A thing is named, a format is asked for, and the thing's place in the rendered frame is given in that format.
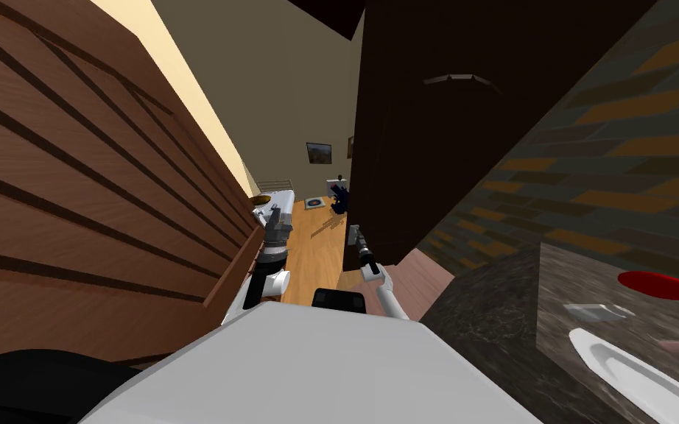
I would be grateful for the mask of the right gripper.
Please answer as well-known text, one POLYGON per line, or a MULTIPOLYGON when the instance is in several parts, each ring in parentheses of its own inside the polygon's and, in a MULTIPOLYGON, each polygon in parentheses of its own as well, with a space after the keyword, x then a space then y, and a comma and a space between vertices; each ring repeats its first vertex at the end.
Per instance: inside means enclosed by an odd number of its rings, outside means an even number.
POLYGON ((373 264, 373 254, 368 248, 365 238, 362 235, 359 227, 356 225, 350 225, 348 229, 348 245, 354 245, 355 243, 359 253, 359 260, 361 261, 362 265, 366 266, 373 264))

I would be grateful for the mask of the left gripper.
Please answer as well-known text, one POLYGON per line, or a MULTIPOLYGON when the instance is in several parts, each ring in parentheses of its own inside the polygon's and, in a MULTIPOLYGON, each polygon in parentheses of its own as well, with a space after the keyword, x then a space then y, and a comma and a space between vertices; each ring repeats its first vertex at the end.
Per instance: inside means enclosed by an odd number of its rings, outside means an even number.
POLYGON ((285 248, 291 233, 290 213, 280 212, 278 221, 278 206, 272 206, 264 229, 265 248, 285 248))

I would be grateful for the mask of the dark brown cupboard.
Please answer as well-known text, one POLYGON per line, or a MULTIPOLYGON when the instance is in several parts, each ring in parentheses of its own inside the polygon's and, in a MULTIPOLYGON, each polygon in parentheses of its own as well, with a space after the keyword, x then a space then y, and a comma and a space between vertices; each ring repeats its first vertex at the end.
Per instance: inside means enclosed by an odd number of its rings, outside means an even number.
POLYGON ((656 0, 365 0, 348 223, 397 264, 656 0), (475 74, 492 82, 445 81, 475 74))

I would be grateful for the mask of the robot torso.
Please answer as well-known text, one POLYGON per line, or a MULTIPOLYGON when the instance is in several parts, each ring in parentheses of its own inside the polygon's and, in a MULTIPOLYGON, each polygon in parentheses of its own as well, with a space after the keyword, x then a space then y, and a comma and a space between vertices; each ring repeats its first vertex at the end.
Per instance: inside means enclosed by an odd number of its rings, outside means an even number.
POLYGON ((542 424, 426 326, 252 308, 137 376, 79 424, 542 424))

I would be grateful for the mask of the brown slatted wooden cupboard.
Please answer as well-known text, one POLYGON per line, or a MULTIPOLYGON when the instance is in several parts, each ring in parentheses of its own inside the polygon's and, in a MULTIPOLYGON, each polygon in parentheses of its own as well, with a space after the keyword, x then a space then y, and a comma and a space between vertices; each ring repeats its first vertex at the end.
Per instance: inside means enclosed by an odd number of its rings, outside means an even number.
POLYGON ((220 325, 259 236, 136 35, 0 0, 0 354, 157 361, 220 325))

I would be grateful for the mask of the small grey flat object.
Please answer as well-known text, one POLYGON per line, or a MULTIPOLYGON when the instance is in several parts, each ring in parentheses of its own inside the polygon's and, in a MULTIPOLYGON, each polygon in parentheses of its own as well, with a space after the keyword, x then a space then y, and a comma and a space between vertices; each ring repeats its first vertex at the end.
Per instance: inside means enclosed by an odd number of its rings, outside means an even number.
POLYGON ((565 304, 563 307, 582 322, 615 322, 636 315, 629 309, 614 304, 565 304))

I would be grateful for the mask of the red plate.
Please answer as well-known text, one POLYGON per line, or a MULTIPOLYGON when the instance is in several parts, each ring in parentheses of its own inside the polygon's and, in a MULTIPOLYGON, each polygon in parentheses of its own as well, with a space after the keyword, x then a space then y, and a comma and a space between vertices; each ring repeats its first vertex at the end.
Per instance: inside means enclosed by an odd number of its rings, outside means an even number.
POLYGON ((617 280, 635 292, 658 299, 679 301, 679 278, 654 272, 628 271, 620 273, 617 280))

